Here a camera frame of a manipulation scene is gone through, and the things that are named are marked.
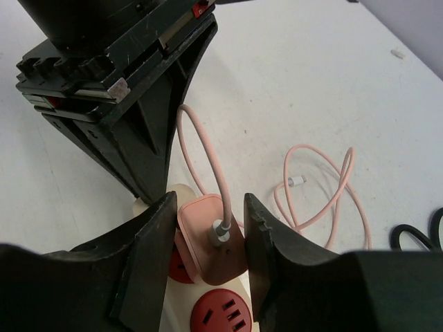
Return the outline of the pink charger plug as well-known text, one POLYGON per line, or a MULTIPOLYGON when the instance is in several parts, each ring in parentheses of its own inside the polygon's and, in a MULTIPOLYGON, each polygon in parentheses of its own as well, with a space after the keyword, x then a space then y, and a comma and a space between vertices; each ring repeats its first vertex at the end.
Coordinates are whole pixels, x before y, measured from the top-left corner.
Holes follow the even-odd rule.
POLYGON ((222 229, 224 207, 218 194, 207 194, 180 207, 175 243, 194 283, 219 286, 245 273, 244 237, 235 218, 222 229))

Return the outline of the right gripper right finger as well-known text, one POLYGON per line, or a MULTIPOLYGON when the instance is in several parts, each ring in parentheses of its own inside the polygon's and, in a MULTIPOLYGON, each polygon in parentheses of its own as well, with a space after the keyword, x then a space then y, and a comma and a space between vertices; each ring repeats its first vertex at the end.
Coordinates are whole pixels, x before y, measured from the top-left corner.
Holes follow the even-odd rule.
POLYGON ((253 319, 262 331, 441 331, 442 254, 333 253, 244 197, 253 319))

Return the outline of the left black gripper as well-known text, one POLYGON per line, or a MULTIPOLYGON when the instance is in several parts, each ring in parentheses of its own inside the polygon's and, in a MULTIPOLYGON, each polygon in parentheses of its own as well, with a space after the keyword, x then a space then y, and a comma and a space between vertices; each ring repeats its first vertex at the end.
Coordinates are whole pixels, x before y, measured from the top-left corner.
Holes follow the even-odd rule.
POLYGON ((17 63, 17 90, 136 198, 152 204, 166 191, 177 109, 217 32, 197 29, 216 5, 22 1, 46 38, 17 63), (142 92, 114 125, 123 161, 93 124, 69 119, 95 121, 138 87, 142 92))

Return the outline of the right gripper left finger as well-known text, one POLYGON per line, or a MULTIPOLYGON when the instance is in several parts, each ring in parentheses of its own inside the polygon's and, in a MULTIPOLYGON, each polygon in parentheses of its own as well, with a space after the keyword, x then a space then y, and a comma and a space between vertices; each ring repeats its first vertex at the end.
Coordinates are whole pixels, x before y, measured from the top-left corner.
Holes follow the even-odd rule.
POLYGON ((177 222, 168 192, 70 251, 1 245, 2 331, 158 331, 177 222))

